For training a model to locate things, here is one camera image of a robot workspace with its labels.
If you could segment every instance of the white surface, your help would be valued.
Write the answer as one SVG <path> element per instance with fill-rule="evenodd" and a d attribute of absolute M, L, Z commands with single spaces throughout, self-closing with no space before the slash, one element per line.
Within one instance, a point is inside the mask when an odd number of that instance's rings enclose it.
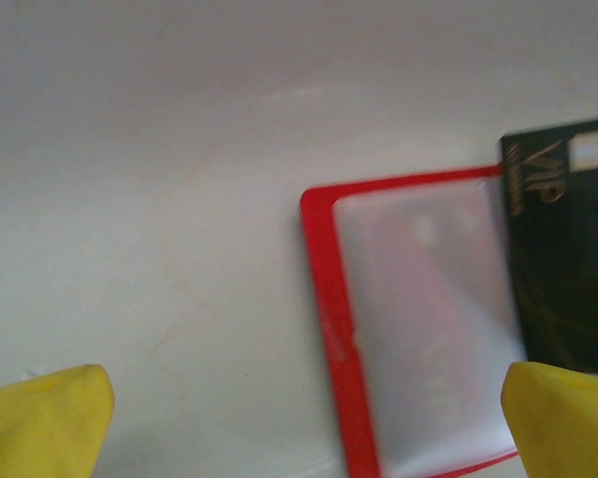
<path fill-rule="evenodd" d="M 301 192 L 596 115 L 598 1 L 0 0 L 0 384 L 103 363 L 99 478 L 339 478 Z"/>
<path fill-rule="evenodd" d="M 492 190 L 500 194 L 498 178 L 335 204 L 386 478 L 439 476 L 515 451 L 500 391 L 525 352 Z"/>

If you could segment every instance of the yellow object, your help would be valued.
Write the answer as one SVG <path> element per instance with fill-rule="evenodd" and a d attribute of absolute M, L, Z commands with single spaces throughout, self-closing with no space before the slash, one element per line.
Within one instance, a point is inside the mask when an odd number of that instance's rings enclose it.
<path fill-rule="evenodd" d="M 530 478 L 598 478 L 598 377 L 515 363 L 502 407 Z"/>
<path fill-rule="evenodd" d="M 101 366 L 0 388 L 0 478 L 87 478 L 113 415 Z"/>

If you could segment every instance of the red plastic border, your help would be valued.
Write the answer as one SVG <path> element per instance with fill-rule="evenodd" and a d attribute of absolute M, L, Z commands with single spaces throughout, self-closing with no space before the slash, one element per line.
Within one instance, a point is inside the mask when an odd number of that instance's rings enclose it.
<path fill-rule="evenodd" d="M 353 341 L 354 323 L 337 240 L 333 206 L 337 200 L 352 194 L 500 174 L 499 165 L 415 174 L 316 187 L 308 189 L 301 197 L 301 215 L 308 258 L 350 478 L 381 478 L 382 471 L 374 440 L 361 361 Z M 516 454 L 509 453 L 430 478 L 458 478 L 500 463 Z"/>

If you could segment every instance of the white background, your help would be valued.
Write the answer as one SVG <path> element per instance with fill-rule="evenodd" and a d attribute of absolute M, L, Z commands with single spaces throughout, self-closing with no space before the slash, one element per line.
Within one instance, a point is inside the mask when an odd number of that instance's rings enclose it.
<path fill-rule="evenodd" d="M 0 384 L 102 363 L 98 478 L 343 477 L 301 192 L 593 116 L 598 1 L 0 0 Z"/>

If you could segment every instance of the black card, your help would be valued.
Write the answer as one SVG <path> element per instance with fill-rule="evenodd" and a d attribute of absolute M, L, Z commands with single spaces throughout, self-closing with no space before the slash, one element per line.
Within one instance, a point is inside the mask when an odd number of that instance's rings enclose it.
<path fill-rule="evenodd" d="M 598 373 L 598 119 L 508 134 L 500 144 L 528 358 Z"/>

